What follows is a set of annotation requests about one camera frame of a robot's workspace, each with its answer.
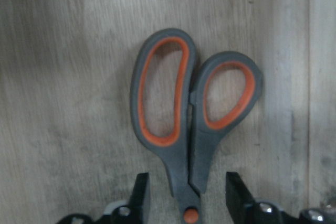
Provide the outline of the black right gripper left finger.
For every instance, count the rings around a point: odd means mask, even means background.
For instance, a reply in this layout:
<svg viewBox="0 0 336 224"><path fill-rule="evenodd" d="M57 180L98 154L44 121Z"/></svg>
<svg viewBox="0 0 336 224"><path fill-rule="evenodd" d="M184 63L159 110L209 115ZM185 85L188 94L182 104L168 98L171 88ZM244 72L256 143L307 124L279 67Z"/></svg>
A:
<svg viewBox="0 0 336 224"><path fill-rule="evenodd" d="M85 214L69 214L58 223L148 223L150 212L149 173L137 174L129 200L109 203L102 216L94 220Z"/></svg>

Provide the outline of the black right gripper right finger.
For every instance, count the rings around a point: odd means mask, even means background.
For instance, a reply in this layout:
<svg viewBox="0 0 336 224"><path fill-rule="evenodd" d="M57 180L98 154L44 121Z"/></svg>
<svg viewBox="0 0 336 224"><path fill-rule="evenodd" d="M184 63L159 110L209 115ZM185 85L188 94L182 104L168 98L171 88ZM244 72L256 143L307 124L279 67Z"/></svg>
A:
<svg viewBox="0 0 336 224"><path fill-rule="evenodd" d="M237 172L226 173L225 194L233 223L335 223L335 216L321 208L304 209L294 217L270 200L255 198Z"/></svg>

